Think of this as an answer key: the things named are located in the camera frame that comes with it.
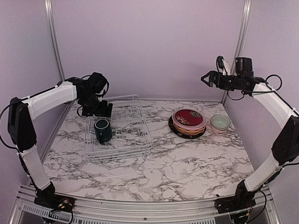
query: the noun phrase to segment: white robotic arm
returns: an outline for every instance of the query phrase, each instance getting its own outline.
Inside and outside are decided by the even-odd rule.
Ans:
[[[237,75],[228,75],[229,66],[223,57],[217,57],[217,67],[223,70],[210,71],[201,80],[208,86],[234,91],[241,90],[259,101],[275,118],[282,131],[272,146],[265,162],[248,178],[241,181],[235,196],[220,198],[215,202],[219,213],[231,212],[255,205],[254,195],[261,187],[280,173],[282,167],[299,155],[299,113],[285,102],[277,91],[267,85],[267,79],[254,77],[250,58],[236,58]]]
[[[16,145],[21,164],[36,189],[35,203],[53,210],[72,210],[74,199],[55,194],[53,183],[46,175],[36,148],[36,133],[32,124],[39,115],[78,99],[83,116],[111,116],[112,104],[100,100],[107,92],[108,81],[94,72],[87,80],[72,77],[33,96],[13,98],[9,106],[8,132]]]

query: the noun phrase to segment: bowl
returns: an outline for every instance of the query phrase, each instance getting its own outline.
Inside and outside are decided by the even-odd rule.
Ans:
[[[195,131],[206,126],[206,117],[194,109],[180,109],[172,115],[173,123],[186,131]]]
[[[213,132],[215,132],[216,134],[222,134],[222,133],[225,133],[227,130],[224,130],[224,131],[220,131],[220,130],[217,130],[216,128],[214,128],[212,125],[211,125],[211,129]]]
[[[230,126],[230,119],[222,114],[211,117],[211,126],[218,131],[226,131]]]

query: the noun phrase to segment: pink plate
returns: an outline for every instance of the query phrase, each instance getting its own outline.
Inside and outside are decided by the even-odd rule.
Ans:
[[[206,126],[206,117],[194,109],[179,109],[172,115],[173,123],[186,131],[197,131]]]

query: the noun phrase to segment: dark green mug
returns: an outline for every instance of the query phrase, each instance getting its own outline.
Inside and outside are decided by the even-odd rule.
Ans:
[[[100,144],[104,144],[104,142],[107,142],[112,138],[110,122],[106,119],[97,120],[94,123],[94,130]]]

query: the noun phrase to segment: black plate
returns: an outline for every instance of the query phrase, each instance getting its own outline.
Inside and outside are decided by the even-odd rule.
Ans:
[[[203,133],[200,133],[200,134],[197,134],[197,135],[185,135],[185,134],[182,134],[181,132],[179,132],[176,127],[173,125],[173,119],[172,119],[172,116],[169,118],[168,120],[168,125],[170,127],[170,129],[172,130],[172,132],[174,132],[175,134],[177,134],[179,137],[182,137],[184,139],[196,139],[200,136],[202,136],[205,132],[206,132],[206,128],[204,129],[204,132]]]

